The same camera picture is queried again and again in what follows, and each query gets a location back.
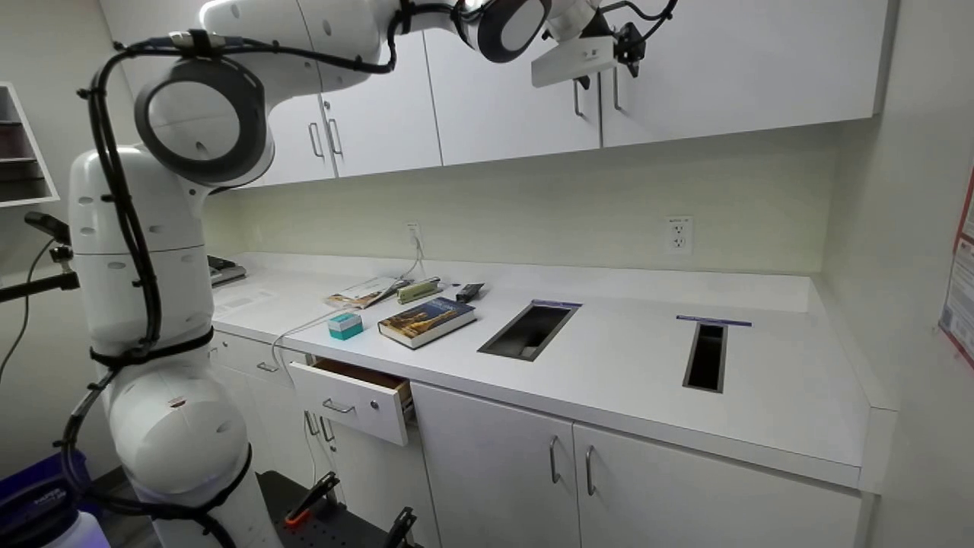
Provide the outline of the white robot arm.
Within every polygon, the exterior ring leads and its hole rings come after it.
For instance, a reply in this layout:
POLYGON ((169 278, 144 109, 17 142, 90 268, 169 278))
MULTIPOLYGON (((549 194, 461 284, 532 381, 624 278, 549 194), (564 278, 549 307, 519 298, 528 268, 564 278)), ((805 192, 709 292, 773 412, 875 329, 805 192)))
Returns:
POLYGON ((536 35, 570 49, 602 23, 599 0, 206 0, 197 23, 113 50, 169 70, 133 101, 139 141, 113 135, 110 67, 82 89, 93 150, 71 166, 71 246, 88 352, 88 397, 133 487, 125 514, 163 548, 276 548, 247 423, 213 376, 213 286, 200 205, 273 161, 269 113, 297 93, 396 67, 396 39, 440 27, 493 63, 536 35))

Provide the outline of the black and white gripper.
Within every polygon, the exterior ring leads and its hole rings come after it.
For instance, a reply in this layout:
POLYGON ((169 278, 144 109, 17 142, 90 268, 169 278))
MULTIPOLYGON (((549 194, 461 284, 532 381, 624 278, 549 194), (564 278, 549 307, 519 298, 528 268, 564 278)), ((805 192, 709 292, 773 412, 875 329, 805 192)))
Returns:
POLYGON ((565 79, 595 76, 616 63, 616 35, 578 35, 554 46, 532 60, 532 84, 557 84, 565 79))

